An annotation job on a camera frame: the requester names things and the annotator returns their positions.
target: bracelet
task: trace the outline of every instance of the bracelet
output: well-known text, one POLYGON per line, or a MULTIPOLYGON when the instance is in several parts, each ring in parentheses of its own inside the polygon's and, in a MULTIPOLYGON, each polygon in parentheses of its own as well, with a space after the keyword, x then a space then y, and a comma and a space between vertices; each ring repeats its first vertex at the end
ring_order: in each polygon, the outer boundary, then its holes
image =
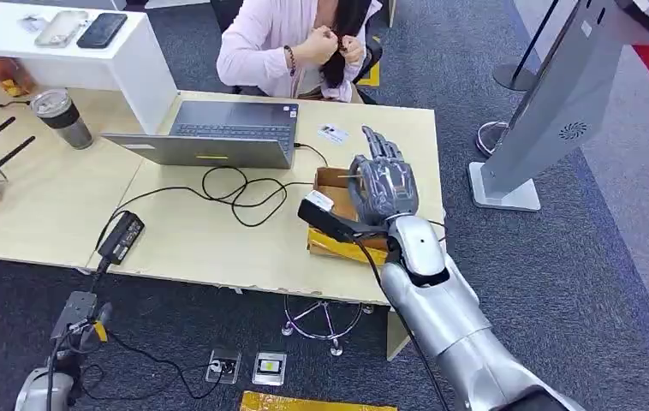
POLYGON ((284 49, 289 54, 289 61, 292 63, 292 69, 289 71, 289 77, 294 77, 297 71, 297 61, 295 60, 295 53, 292 51, 292 48, 288 45, 284 46, 284 49))

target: travel mug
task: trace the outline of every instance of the travel mug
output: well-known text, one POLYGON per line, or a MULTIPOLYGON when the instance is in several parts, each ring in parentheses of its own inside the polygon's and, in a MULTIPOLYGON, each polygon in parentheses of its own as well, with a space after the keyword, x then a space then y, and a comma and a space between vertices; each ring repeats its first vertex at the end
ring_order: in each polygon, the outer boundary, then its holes
POLYGON ((67 90, 53 89, 41 92, 30 103, 32 111, 53 128, 74 149, 82 150, 92 144, 90 130, 80 118, 67 90))

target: woman's hand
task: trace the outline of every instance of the woman's hand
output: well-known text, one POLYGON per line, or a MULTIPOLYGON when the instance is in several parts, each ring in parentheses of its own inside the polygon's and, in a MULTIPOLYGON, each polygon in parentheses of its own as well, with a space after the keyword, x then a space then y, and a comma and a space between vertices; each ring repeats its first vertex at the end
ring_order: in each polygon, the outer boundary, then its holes
POLYGON ((327 63, 336 51, 337 36, 327 26, 312 30, 304 43, 292 48, 298 63, 314 63, 319 66, 327 63))
POLYGON ((365 55, 365 48, 362 47, 362 43, 356 37, 343 36, 340 54, 345 57, 347 64, 359 63, 365 55))

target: gray carpet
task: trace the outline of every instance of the gray carpet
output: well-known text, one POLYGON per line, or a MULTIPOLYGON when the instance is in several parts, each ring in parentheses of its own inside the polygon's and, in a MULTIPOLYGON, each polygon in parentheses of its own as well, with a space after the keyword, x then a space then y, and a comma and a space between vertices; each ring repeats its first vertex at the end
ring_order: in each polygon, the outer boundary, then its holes
MULTIPOLYGON (((649 298, 581 152, 536 179, 540 213, 480 210, 471 201, 466 166, 479 159, 473 132, 508 117, 520 97, 490 75, 494 64, 518 58, 524 48, 512 11, 507 3, 399 2, 395 28, 385 30, 381 21, 373 27, 385 57, 383 85, 370 94, 381 104, 436 110, 450 252, 504 344, 587 409, 649 410, 649 298)), ((149 16, 177 85, 221 90, 210 7, 149 16)), ((11 406, 28 370, 44 359, 46 336, 68 292, 85 283, 72 271, 0 262, 0 409, 11 406), (15 338, 3 341, 5 335, 15 338)), ((241 391, 251 387, 250 364, 260 348, 292 358, 286 385, 271 392, 437 409, 412 351, 384 361, 383 312, 366 317, 347 338, 344 356, 331 358, 322 343, 278 334, 278 295, 112 276, 101 296, 116 305, 112 328, 127 341, 187 365, 205 362, 212 347, 238 345, 244 373, 236 387, 219 387, 200 402, 176 384, 144 402, 83 399, 77 409, 236 409, 241 391), (310 367, 318 372, 305 373, 310 367)), ((91 357, 107 372, 99 395, 132 394, 170 375, 113 346, 91 357)))

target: black cable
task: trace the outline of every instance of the black cable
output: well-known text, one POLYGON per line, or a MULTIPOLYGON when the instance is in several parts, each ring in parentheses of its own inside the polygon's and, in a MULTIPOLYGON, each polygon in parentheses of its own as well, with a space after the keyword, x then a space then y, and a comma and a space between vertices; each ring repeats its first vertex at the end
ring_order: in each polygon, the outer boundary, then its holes
MULTIPOLYGON (((370 252, 367 251, 367 248, 365 247, 364 244, 362 244, 362 241, 360 241, 360 239, 356 237, 350 237, 350 238, 352 239, 352 241, 354 241, 355 244, 357 244, 357 247, 359 247, 360 250, 362 250, 363 254, 365 254, 367 261, 370 263, 370 268, 372 268, 372 273, 375 275, 375 281, 378 282, 378 286, 380 287, 380 289, 383 290, 384 293, 385 290, 383 289, 383 284, 380 280, 380 274, 378 273, 378 266, 375 264, 375 260, 372 259, 370 252)), ((423 365, 426 367, 428 378, 431 380, 431 383, 433 384, 433 389, 436 391, 436 395, 438 396, 438 400, 440 401, 441 407, 443 407, 444 411, 450 411, 450 408, 448 408, 448 403, 445 401, 445 397, 443 397, 443 392, 441 392, 440 386, 438 386, 438 381, 436 381, 436 376, 433 374, 433 370, 431 369, 431 366, 428 364, 428 359, 423 354, 423 350, 420 348, 418 341, 415 339, 415 336, 413 335, 413 331, 410 330, 408 323, 405 322, 405 319, 402 317, 402 314, 400 314, 400 311, 398 311, 396 307, 393 307, 393 310, 397 314, 397 317, 400 319, 403 328, 405 328, 405 331, 408 333, 408 337, 410 337, 410 341, 413 342, 415 351, 418 353, 418 356, 423 361, 423 365)))
POLYGON ((55 374, 55 361, 57 361, 57 351, 60 350, 60 346, 63 345, 65 340, 68 339, 69 335, 72 333, 70 329, 65 330, 60 338, 55 341, 55 345, 52 348, 52 353, 50 358, 47 361, 47 411, 52 411, 52 380, 55 374))
MULTIPOLYGON (((212 365, 212 363, 202 364, 200 366, 190 366, 189 368, 183 368, 182 371, 187 372, 187 371, 195 370, 197 368, 205 368, 206 369, 207 367, 209 367, 211 365, 212 365)), ((204 376, 206 374, 205 369, 201 373, 201 379, 199 381, 199 384, 201 384, 203 379, 204 379, 204 376)), ((221 381, 222 376, 223 376, 223 374, 220 372, 218 374, 218 379, 214 383, 213 388, 216 388, 216 386, 221 381)), ((180 377, 179 375, 176 375, 175 377, 171 378, 168 382, 166 382, 160 388, 158 388, 156 390, 153 390, 153 391, 150 391, 150 392, 147 392, 145 394, 141 394, 139 396, 95 396, 90 392, 90 390, 94 390, 95 387, 97 387, 100 383, 103 382, 103 379, 105 378, 105 370, 101 366, 99 366, 98 364, 92 364, 89 367, 82 370, 82 373, 80 374, 80 388, 82 389, 82 392, 86 396, 89 396, 91 399, 93 399, 95 401, 143 401, 143 400, 147 400, 148 398, 152 398, 154 396, 157 396, 157 395, 165 392, 177 379, 179 379, 179 377, 180 377), (98 381, 96 381, 93 384, 93 387, 87 388, 83 381, 85 380, 85 376, 87 375, 87 373, 93 368, 100 371, 100 378, 98 379, 98 381)))
POLYGON ((159 358, 156 358, 152 354, 147 353, 146 351, 140 349, 140 348, 135 348, 127 345, 125 342, 123 342, 117 335, 115 335, 112 331, 107 330, 108 332, 108 337, 110 337, 111 340, 113 340, 115 343, 120 345, 122 348, 126 349, 127 351, 130 351, 132 353, 140 354, 146 357, 149 360, 152 360, 153 362, 157 362, 159 364, 168 364, 170 366, 173 366, 176 369, 176 373, 178 374, 178 378, 183 382, 183 386, 186 387, 186 391, 188 392, 188 395, 193 398, 194 400, 202 400, 209 396, 213 392, 213 390, 218 386, 218 382, 221 380, 222 372, 218 374, 218 381, 203 395, 197 396, 194 394, 194 392, 191 390, 191 386, 188 384, 188 381, 186 380, 185 376, 183 375, 183 370, 176 364, 175 362, 171 360, 162 360, 159 358))
POLYGON ((319 155, 320 158, 322 158, 322 161, 324 161, 324 166, 325 166, 325 167, 330 167, 330 164, 327 163, 327 158, 325 158, 325 156, 323 156, 322 153, 319 152, 318 149, 316 149, 316 148, 314 148, 314 147, 312 147, 312 146, 310 146, 310 145, 308 145, 308 144, 304 144, 304 143, 295 143, 295 148, 300 148, 300 147, 306 147, 306 148, 312 150, 313 152, 316 152, 317 155, 319 155))
POLYGON ((100 278, 103 276, 103 274, 108 272, 108 267, 110 267, 110 260, 103 257, 100 260, 100 263, 98 263, 98 269, 95 270, 95 272, 92 274, 92 284, 90 284, 90 289, 87 291, 88 293, 92 293, 95 290, 95 286, 98 285, 100 278))
POLYGON ((84 350, 84 349, 82 349, 82 348, 80 348, 80 347, 75 347, 75 346, 73 345, 72 341, 69 341, 69 339, 68 339, 68 342, 69 342, 69 344, 68 344, 67 347, 65 347, 65 348, 66 348, 66 349, 69 349, 70 351, 72 351, 72 352, 74 352, 74 353, 76 353, 76 354, 80 354, 80 355, 89 355, 89 354, 92 354, 92 353, 94 353, 95 351, 98 351, 99 349, 101 349, 101 348, 103 347, 103 342, 100 341, 100 340, 98 340, 98 344, 95 345, 94 348, 90 348, 90 349, 88 349, 88 350, 84 350))
POLYGON ((448 234, 448 229, 445 227, 445 224, 439 223, 438 221, 433 221, 433 220, 428 220, 428 223, 436 224, 436 225, 439 225, 439 226, 443 227, 444 235, 443 235, 443 237, 438 239, 438 242, 441 242, 441 241, 445 240, 445 235, 448 234))
POLYGON ((287 200, 287 194, 288 194, 287 187, 294 186, 294 185, 311 186, 312 183, 311 182, 288 182, 288 183, 284 184, 284 183, 281 183, 276 178, 270 178, 270 177, 262 177, 262 178, 255 178, 253 180, 249 180, 247 175, 244 174, 243 171, 241 171, 240 169, 238 169, 236 167, 232 167, 232 166, 228 166, 228 165, 220 166, 220 167, 213 167, 210 170, 208 170, 204 174, 204 176, 201 178, 201 190, 203 191, 202 194, 199 193, 198 191, 194 190, 193 188, 186 187, 186 186, 164 187, 164 188, 158 188, 156 190, 149 191, 147 193, 143 193, 141 195, 137 195, 137 196, 133 197, 132 199, 122 203, 120 206, 118 206, 113 211, 113 213, 110 216, 110 218, 108 219, 107 223, 105 223, 105 226, 100 231, 100 235, 98 236, 98 240, 95 242, 95 249, 97 250, 98 247, 100 247, 100 243, 103 242, 103 238, 105 237, 105 233, 107 232, 108 228, 113 223, 113 221, 115 221, 115 219, 118 218, 122 214, 124 208, 127 205, 129 205, 130 203, 132 203, 132 202, 134 202, 136 200, 140 200, 140 199, 143 199, 145 197, 148 197, 149 195, 161 193, 163 191, 174 191, 174 190, 176 190, 176 191, 188 191, 189 193, 194 194, 194 195, 196 195, 197 197, 199 197, 199 198, 201 198, 203 200, 214 201, 214 202, 217 202, 217 203, 220 203, 220 204, 225 204, 227 206, 230 206, 231 207, 231 212, 232 212, 232 214, 234 214, 234 217, 236 218, 236 221, 238 221, 241 225, 243 225, 245 227, 254 228, 254 227, 259 227, 263 223, 266 223, 266 221, 268 221, 269 218, 271 218, 271 216, 273 216, 274 213, 277 212, 284 205, 284 202, 287 200), (241 175, 243 183, 239 187, 232 190, 231 192, 229 192, 227 194, 224 194, 222 196, 215 197, 215 196, 211 195, 208 192, 208 190, 206 189, 206 178, 209 177, 211 175, 211 173, 213 173, 215 171, 219 171, 219 170, 234 170, 234 171, 236 171, 237 173, 239 173, 241 175), (247 188, 250 187, 252 184, 255 184, 255 183, 258 183, 258 182, 274 182, 279 187, 276 190, 274 190, 273 192, 271 192, 269 195, 267 195, 263 200, 261 200, 259 202, 250 203, 250 204, 242 204, 242 203, 238 202, 239 198, 244 194, 244 192, 246 192, 247 188), (239 214, 236 211, 238 208, 255 208, 255 207, 262 206, 263 204, 265 204, 266 202, 271 200, 275 195, 279 194, 280 192, 284 193, 284 196, 282 197, 282 200, 277 204, 276 207, 274 207, 274 210, 272 210, 269 214, 266 215, 266 217, 262 218, 258 222, 256 222, 256 223, 247 223, 247 222, 241 220, 241 218, 239 217, 239 214))

